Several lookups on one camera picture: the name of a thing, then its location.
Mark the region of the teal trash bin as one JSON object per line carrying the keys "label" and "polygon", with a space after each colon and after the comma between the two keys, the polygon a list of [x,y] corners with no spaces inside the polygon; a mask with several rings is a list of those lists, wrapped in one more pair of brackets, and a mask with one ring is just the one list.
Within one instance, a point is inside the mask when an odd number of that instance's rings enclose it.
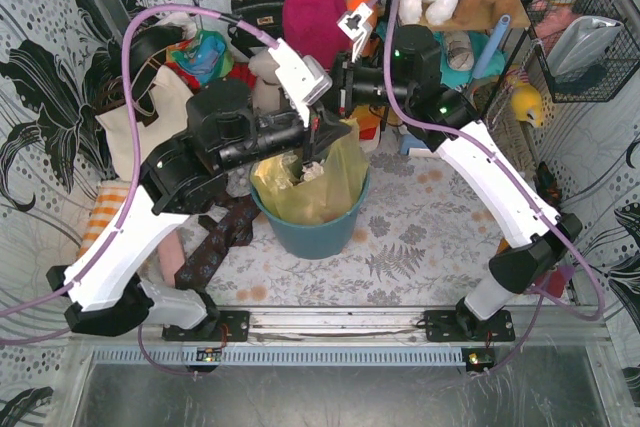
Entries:
{"label": "teal trash bin", "polygon": [[369,186],[370,174],[367,173],[361,194],[353,207],[344,215],[319,225],[299,225],[281,220],[266,209],[254,187],[250,195],[266,215],[277,240],[288,253],[305,260],[321,260],[338,255],[350,241]]}

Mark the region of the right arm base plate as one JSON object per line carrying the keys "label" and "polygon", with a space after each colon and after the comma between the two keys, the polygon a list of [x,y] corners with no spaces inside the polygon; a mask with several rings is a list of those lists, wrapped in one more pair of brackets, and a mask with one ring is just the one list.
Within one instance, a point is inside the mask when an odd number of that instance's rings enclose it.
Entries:
{"label": "right arm base plate", "polygon": [[423,320],[430,342],[512,342],[516,338],[511,313],[504,309],[486,321],[453,309],[429,309]]}

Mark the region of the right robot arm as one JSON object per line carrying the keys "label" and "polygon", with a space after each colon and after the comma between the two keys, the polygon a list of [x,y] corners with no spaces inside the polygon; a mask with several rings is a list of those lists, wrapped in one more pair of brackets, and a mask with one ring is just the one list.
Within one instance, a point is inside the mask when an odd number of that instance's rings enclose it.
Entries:
{"label": "right robot arm", "polygon": [[477,338],[506,303],[555,266],[567,251],[564,242],[574,240],[582,224],[536,195],[495,145],[475,107],[442,83],[441,45],[428,28],[401,27],[394,35],[388,68],[360,61],[369,24],[346,24],[341,31],[352,51],[339,55],[331,69],[331,106],[349,115],[361,104],[385,105],[394,94],[408,116],[447,127],[447,132],[408,129],[464,178],[503,232],[506,246],[490,259],[489,275],[456,306],[461,330]]}

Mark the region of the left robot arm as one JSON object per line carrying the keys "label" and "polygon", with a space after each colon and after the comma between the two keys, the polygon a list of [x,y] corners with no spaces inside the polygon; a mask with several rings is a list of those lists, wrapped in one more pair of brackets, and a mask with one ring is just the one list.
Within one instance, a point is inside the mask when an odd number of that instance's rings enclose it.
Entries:
{"label": "left robot arm", "polygon": [[138,167],[133,197],[79,260],[47,273],[71,301],[65,319],[72,332],[117,337],[145,323],[183,338],[218,332],[220,312],[204,288],[160,286],[137,270],[167,234],[222,197],[229,171],[296,149],[311,159],[349,133],[322,103],[331,80],[311,90],[302,82],[282,88],[285,103],[265,115],[253,112],[249,86],[239,79],[212,81],[187,100],[186,128]]}

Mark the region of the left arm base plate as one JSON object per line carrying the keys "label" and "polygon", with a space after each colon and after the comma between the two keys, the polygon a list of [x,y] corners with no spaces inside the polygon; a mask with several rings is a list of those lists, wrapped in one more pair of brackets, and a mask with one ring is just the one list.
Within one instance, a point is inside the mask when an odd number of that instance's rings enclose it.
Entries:
{"label": "left arm base plate", "polygon": [[251,313],[246,310],[223,309],[215,320],[205,319],[193,329],[181,329],[173,325],[164,327],[162,339],[167,342],[246,342],[250,316]]}

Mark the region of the yellow trash bag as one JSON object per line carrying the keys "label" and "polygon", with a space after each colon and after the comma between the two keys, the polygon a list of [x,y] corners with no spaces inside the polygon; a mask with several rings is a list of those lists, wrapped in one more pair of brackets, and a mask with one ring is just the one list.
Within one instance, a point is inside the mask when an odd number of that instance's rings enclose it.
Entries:
{"label": "yellow trash bag", "polygon": [[360,147],[358,122],[345,122],[351,133],[321,155],[324,174],[313,181],[300,181],[303,163],[297,152],[279,154],[252,168],[252,187],[271,214],[293,224],[319,225],[353,207],[362,191],[368,161]]}

